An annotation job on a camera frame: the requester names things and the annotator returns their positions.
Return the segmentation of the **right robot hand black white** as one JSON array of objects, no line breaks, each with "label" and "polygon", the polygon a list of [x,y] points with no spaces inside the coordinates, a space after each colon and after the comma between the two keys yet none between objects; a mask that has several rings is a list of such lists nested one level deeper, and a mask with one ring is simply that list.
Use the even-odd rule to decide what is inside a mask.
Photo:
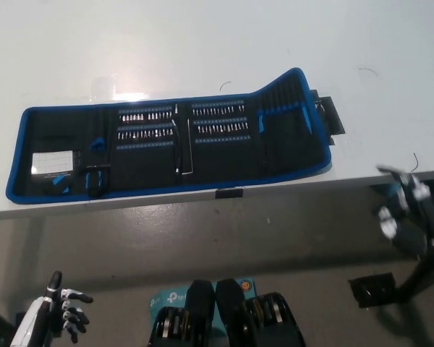
[{"label": "right robot hand black white", "polygon": [[399,250],[425,257],[434,248],[434,202],[430,188],[414,174],[391,166],[378,166],[398,189],[375,212],[382,234]]}]

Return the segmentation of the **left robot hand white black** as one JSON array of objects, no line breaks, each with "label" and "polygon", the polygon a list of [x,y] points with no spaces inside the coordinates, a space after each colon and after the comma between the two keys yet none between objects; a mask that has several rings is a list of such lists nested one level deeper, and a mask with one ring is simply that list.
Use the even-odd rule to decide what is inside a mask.
[{"label": "left robot hand white black", "polygon": [[92,304],[94,299],[82,291],[61,286],[62,272],[55,271],[44,294],[33,300],[24,314],[10,346],[50,346],[54,339],[68,333],[73,344],[87,332],[88,316],[74,302]]}]

